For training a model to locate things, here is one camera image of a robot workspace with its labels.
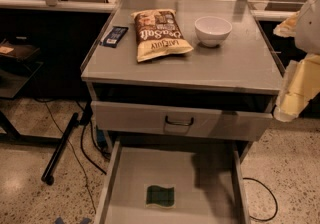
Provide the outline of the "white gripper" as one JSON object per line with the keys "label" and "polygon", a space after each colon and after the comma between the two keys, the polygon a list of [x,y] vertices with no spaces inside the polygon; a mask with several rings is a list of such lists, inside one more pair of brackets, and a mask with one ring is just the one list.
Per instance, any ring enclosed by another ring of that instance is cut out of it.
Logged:
{"label": "white gripper", "polygon": [[290,61],[273,111],[275,119],[291,122],[320,93],[320,0],[307,0],[297,11],[278,24],[273,34],[295,37],[297,48],[307,54],[301,61]]}

